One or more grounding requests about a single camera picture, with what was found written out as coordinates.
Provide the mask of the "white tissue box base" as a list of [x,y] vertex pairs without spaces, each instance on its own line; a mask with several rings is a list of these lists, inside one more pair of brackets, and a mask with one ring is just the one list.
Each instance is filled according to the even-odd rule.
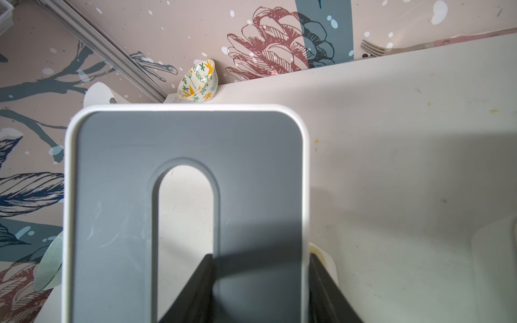
[[[310,252],[316,254],[319,260],[322,261],[324,268],[327,269],[332,280],[339,287],[337,267],[333,258],[313,243],[310,243]],[[35,323],[61,322],[61,286],[58,285],[48,291],[50,294],[37,315]]]
[[516,322],[516,217],[478,230],[471,241],[480,322]]

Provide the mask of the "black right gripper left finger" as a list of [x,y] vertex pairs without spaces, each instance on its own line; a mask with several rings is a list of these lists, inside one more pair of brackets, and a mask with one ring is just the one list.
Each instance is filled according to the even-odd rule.
[[214,262],[206,254],[159,323],[214,322]]

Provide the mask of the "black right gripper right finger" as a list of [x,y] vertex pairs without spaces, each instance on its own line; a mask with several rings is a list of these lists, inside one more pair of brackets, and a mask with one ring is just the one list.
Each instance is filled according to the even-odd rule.
[[363,323],[316,254],[310,254],[309,322]]

